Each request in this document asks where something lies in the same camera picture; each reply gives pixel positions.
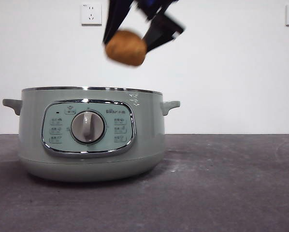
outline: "pot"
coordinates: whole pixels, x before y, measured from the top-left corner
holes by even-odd
[[[164,156],[164,118],[179,101],[109,87],[36,87],[3,105],[20,115],[19,158],[33,175],[66,182],[124,178]]]

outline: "gray floor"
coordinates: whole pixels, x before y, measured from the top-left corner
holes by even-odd
[[[167,135],[165,159],[123,180],[26,173],[0,135],[0,232],[289,232],[289,135]]]

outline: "button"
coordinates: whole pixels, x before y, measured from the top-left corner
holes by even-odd
[[[115,134],[125,134],[125,133],[126,133],[125,126],[115,127]]]
[[[63,143],[62,136],[51,136],[50,143],[52,143],[52,144],[61,144],[61,143]]]
[[[124,118],[115,118],[115,125],[126,125],[126,120]]]
[[[62,134],[62,127],[51,127],[50,134]]]
[[[122,143],[122,142],[126,142],[126,136],[125,135],[119,135],[119,136],[115,136],[115,143]]]
[[[76,109],[70,105],[64,110],[64,112],[66,115],[74,115],[76,114]]]
[[[50,125],[63,125],[63,119],[61,117],[55,117],[50,119]]]

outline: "brown potato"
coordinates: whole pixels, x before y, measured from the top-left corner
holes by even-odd
[[[117,62],[139,66],[144,62],[147,46],[137,34],[118,30],[106,45],[106,54]]]

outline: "pot handle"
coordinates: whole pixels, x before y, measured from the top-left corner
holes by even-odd
[[[165,101],[161,104],[163,116],[168,115],[171,109],[180,107],[180,101]]]
[[[22,101],[21,100],[14,100],[14,99],[3,99],[3,105],[13,108],[16,115],[20,115],[21,108],[22,108]]]

